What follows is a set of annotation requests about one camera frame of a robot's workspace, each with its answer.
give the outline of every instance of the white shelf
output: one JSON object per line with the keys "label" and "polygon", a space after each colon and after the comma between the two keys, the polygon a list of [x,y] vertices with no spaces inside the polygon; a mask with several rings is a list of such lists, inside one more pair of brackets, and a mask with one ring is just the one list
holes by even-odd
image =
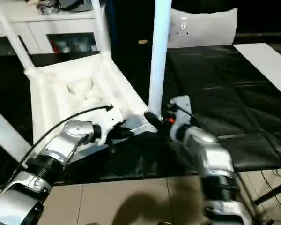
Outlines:
{"label": "white shelf", "polygon": [[42,15],[35,5],[29,5],[24,0],[0,0],[1,6],[11,22],[31,22],[49,20],[75,20],[75,19],[94,19],[95,13],[87,12],[68,12],[60,11],[52,15]]}

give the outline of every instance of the white tabletop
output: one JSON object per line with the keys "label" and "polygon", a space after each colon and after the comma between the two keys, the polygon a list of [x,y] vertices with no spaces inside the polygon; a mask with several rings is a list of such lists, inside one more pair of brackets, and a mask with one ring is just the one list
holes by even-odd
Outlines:
{"label": "white tabletop", "polygon": [[281,55],[265,43],[234,45],[281,92]]}

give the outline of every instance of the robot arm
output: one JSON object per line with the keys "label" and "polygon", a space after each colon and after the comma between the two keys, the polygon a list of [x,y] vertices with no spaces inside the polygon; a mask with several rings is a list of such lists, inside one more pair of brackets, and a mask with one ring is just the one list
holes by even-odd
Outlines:
{"label": "robot arm", "polygon": [[27,170],[0,193],[0,225],[36,225],[43,203],[78,146],[101,138],[101,127],[71,120],[51,139],[36,158],[27,160]]}
{"label": "robot arm", "polygon": [[150,112],[145,116],[157,129],[166,131],[173,141],[181,141],[197,162],[207,204],[205,213],[212,224],[251,225],[251,216],[237,200],[238,188],[229,152],[213,135],[191,125],[192,118],[185,112],[191,112],[190,99],[180,96],[172,99],[168,106],[169,120],[164,118],[161,123]]}

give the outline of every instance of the black table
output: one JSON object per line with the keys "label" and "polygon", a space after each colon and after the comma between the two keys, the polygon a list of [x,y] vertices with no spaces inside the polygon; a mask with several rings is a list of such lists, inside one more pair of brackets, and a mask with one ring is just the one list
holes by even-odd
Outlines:
{"label": "black table", "polygon": [[[39,67],[86,55],[34,55],[32,60]],[[112,57],[147,104],[150,50]],[[0,112],[31,143],[30,86],[22,71],[16,57],[0,57]],[[281,93],[234,47],[168,50],[163,102],[177,95],[190,96],[193,113],[220,138],[238,171],[281,168]],[[57,184],[196,174],[195,162],[181,146],[159,134],[144,133],[115,148],[114,154],[106,149],[70,164]],[[0,148],[0,185],[15,165]]]}

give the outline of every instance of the white plastic panel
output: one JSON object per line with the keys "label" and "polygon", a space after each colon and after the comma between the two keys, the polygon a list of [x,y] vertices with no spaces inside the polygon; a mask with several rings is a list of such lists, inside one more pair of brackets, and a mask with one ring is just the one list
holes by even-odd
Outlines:
{"label": "white plastic panel", "polygon": [[[143,116],[148,107],[109,54],[29,69],[26,75],[31,87],[34,140],[66,117],[102,105],[118,108],[131,129],[148,125]],[[89,112],[77,118],[96,123],[103,112]],[[58,131],[52,132],[47,140]]]}

